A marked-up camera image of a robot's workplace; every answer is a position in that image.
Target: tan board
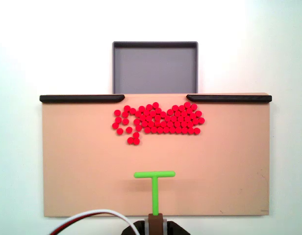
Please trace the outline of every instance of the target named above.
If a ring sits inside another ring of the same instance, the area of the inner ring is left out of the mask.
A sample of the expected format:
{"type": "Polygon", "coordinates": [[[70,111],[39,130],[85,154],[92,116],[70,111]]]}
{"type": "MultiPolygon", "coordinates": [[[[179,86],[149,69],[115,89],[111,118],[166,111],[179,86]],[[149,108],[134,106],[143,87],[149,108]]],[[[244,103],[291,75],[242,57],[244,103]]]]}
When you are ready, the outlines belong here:
{"type": "Polygon", "coordinates": [[[174,170],[159,179],[164,215],[269,213],[268,103],[197,103],[205,124],[195,135],[144,134],[138,146],[111,125],[114,110],[157,101],[167,110],[184,94],[126,95],[119,103],[43,104],[44,214],[93,209],[151,213],[151,180],[136,171],[174,170]]]}

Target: white background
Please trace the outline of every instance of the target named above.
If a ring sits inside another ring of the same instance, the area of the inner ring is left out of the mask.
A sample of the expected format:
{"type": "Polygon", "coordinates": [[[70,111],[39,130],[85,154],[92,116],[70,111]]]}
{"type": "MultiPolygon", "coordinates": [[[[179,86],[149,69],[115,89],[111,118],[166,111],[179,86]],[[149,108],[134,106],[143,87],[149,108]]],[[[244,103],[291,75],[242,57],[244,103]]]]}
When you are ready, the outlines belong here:
{"type": "MultiPolygon", "coordinates": [[[[199,92],[273,96],[270,215],[169,219],[192,235],[302,235],[302,0],[0,0],[0,235],[62,220],[43,216],[39,95],[111,93],[113,41],[198,41],[199,92]]],[[[91,218],[62,234],[126,226],[91,218]]]]}

